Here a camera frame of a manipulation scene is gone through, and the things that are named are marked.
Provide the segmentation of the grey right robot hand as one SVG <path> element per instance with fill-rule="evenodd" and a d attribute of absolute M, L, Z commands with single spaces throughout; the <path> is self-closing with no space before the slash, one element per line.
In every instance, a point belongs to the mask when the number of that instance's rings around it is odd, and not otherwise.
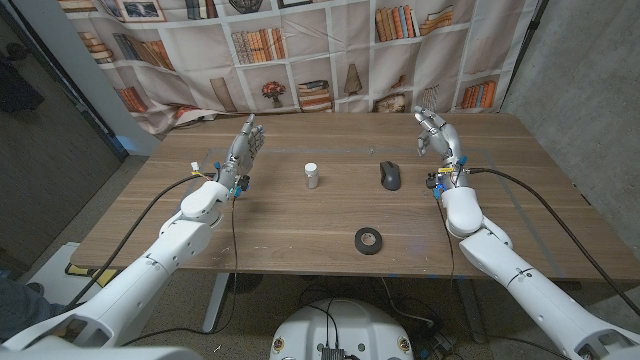
<path fill-rule="evenodd" d="M 468 187 L 468 176 L 463 172 L 463 165 L 460 163 L 465 157 L 454 126 L 427 108 L 415 106 L 413 112 L 416 121 L 422 128 L 417 140 L 419 155 L 423 156 L 431 149 L 440 156 L 443 168 L 452 167 L 454 169 L 450 179 L 444 181 L 447 189 Z"/>

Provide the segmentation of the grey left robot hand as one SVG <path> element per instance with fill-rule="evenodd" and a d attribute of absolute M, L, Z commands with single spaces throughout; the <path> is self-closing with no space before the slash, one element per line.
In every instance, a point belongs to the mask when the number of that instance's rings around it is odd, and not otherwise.
<path fill-rule="evenodd" d="M 250 172 L 253 161 L 264 145 L 264 129 L 254 122 L 255 115 L 250 114 L 229 147 L 225 162 L 219 171 L 217 182 L 229 190 L 236 186 L 241 177 Z"/>

